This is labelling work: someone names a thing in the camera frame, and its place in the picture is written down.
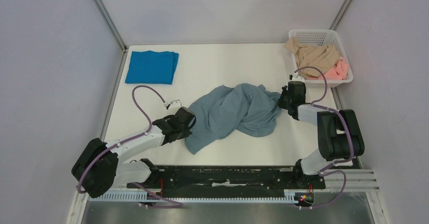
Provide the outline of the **grey-blue t shirt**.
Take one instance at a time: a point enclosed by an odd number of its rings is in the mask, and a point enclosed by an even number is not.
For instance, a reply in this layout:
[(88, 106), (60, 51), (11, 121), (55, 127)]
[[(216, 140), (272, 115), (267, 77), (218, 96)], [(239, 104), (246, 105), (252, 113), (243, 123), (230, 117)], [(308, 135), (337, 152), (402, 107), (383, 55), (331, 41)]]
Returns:
[(195, 155), (236, 130), (256, 138), (270, 135), (281, 114), (277, 105), (280, 96), (263, 85), (248, 83), (214, 88), (189, 106), (196, 122), (191, 135), (185, 139), (185, 146)]

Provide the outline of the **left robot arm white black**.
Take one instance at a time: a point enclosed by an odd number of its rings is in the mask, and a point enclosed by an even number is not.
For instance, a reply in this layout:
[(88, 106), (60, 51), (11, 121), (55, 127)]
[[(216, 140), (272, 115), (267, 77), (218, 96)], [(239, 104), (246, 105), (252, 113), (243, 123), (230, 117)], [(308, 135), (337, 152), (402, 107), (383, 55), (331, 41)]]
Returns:
[(181, 107), (174, 115), (155, 120), (130, 136), (107, 142), (100, 138), (91, 140), (71, 169), (78, 181), (78, 191), (97, 198), (112, 187), (132, 183), (147, 188), (156, 186), (159, 168), (149, 159), (135, 160), (134, 157), (190, 136), (195, 123), (195, 114)]

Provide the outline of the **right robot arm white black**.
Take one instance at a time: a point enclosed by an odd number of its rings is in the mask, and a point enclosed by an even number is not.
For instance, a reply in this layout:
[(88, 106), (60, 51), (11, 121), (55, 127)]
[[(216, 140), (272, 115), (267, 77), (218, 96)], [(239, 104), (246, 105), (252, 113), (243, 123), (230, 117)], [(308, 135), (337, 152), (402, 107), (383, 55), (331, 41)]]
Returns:
[(317, 128), (318, 148), (298, 160), (293, 168), (292, 181), (299, 188), (310, 184), (313, 176), (322, 175), (323, 171), (338, 163), (349, 162), (365, 151), (355, 112), (307, 103), (306, 92), (304, 82), (290, 81), (282, 88), (277, 103), (293, 119)]

